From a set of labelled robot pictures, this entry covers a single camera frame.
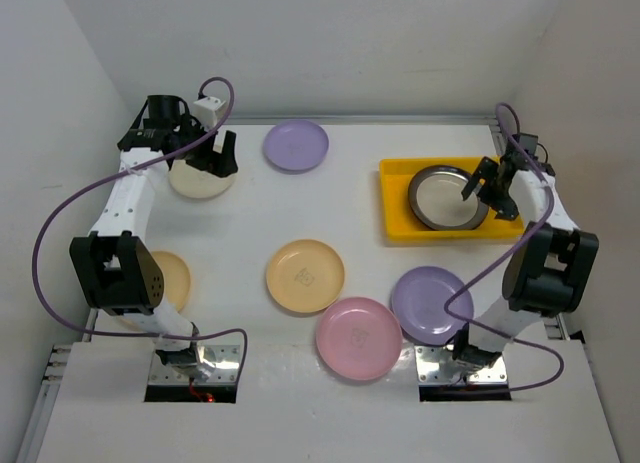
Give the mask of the dark-rimmed plate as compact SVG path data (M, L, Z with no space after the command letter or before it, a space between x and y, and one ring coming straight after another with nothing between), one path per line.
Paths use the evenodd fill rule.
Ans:
M475 230L487 218L489 207L477 197L463 197L470 180L469 172L451 165L421 169L408 186L412 213L430 230Z

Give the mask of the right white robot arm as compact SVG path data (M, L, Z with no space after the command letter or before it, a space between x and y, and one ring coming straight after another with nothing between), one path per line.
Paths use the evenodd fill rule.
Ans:
M512 248L498 299L453 339L452 358L469 371L492 366L508 343L542 318L578 307L599 249L580 230L555 189L555 172L535 156L538 138L510 137L499 160L483 158L461 195L476 196L502 220L522 219L526 232Z

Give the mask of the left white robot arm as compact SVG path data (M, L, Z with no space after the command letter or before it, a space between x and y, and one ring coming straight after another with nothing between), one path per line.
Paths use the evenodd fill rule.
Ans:
M164 274L144 239L161 183L205 200L234 182L236 135L227 131L217 143L212 131L226 107L211 96L199 96L192 106L177 96L148 97L117 145L122 178L89 234L70 244L89 306L153 334L161 363L191 378L209 376L213 361L194 339L196 325L170 303Z

